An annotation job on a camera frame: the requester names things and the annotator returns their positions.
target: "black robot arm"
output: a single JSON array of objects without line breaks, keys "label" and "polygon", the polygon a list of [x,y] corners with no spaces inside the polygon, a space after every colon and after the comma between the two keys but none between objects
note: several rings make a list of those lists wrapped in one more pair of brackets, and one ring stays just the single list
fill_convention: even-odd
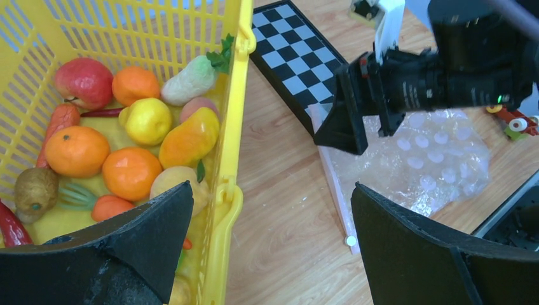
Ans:
[{"label": "black robot arm", "polygon": [[531,95],[539,82],[539,41],[481,0],[431,0],[428,16],[437,51],[394,47],[377,60],[373,50],[336,71],[333,107],[316,145],[361,155],[368,146],[363,116],[379,116],[379,136],[391,137],[407,112],[516,109]]}]

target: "yellow plastic basket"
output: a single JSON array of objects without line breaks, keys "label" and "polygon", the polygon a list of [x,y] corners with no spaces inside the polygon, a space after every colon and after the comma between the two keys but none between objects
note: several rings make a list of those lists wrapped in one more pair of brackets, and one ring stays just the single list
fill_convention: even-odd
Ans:
[{"label": "yellow plastic basket", "polygon": [[[15,179],[35,164],[48,118],[62,101],[52,79],[63,63],[92,57],[113,73],[139,65],[164,83],[195,56],[220,50],[221,39],[231,34],[235,37],[231,72],[222,75],[207,95],[217,101],[222,115],[219,142],[204,159],[214,197],[191,221],[188,237],[193,249],[185,251],[177,271],[177,277],[189,279],[192,304],[224,304],[231,230],[243,204],[236,175],[249,54],[256,46],[250,27],[253,3],[203,0],[197,6],[190,0],[183,7],[177,3],[0,0],[0,197],[13,208]],[[173,109],[176,120],[179,110]],[[113,119],[85,118],[81,124],[101,131],[113,149],[133,145]],[[100,177],[76,182],[97,194],[108,193]],[[35,243],[43,243],[93,224],[89,214],[55,207],[27,230]],[[172,300],[179,293],[173,289]]]}]

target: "toy wheel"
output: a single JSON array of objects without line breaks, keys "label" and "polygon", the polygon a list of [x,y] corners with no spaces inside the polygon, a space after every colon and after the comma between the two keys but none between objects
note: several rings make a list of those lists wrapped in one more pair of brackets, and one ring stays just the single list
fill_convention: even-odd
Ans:
[{"label": "toy wheel", "polygon": [[509,122],[509,129],[513,132],[523,132],[528,127],[528,122],[525,119],[512,119]]},{"label": "toy wheel", "polygon": [[499,112],[501,109],[502,109],[501,105],[489,106],[489,107],[487,107],[487,112],[488,113],[496,113],[496,112]]}]

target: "plastic bag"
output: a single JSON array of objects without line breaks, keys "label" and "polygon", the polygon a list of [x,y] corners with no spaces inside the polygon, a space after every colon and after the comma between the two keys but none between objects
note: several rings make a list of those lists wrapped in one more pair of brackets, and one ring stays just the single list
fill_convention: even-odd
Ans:
[{"label": "plastic bag", "polygon": [[[320,104],[309,107],[315,130],[328,111]],[[427,217],[480,194],[489,182],[489,149],[461,110],[408,113],[392,137],[378,136],[377,116],[364,117],[364,124],[369,147],[363,155],[318,147],[350,236],[356,237],[350,198],[357,181]]]}]

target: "wooden floor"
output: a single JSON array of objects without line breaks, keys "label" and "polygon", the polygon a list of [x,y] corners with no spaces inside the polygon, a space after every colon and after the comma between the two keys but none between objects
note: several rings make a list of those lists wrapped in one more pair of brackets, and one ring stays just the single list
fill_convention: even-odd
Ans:
[{"label": "wooden floor", "polygon": [[[347,17],[349,0],[294,4],[345,59],[371,50],[374,31]],[[435,46],[431,33],[407,13],[401,49],[427,46]],[[511,143],[483,109],[467,114],[492,152],[492,181],[482,195],[452,203],[434,219],[470,233],[538,170],[539,139]],[[254,64],[238,179],[245,201],[233,230],[226,304],[372,304],[361,257],[344,244],[317,148]]]}]

